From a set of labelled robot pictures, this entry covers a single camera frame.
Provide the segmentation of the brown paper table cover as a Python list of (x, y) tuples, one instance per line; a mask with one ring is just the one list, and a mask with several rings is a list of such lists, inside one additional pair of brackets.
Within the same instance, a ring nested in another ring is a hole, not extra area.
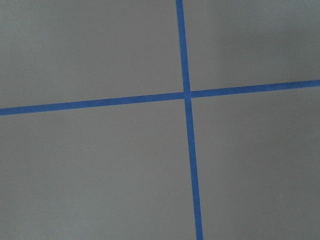
[(317, 240), (317, 0), (3, 0), (3, 240)]

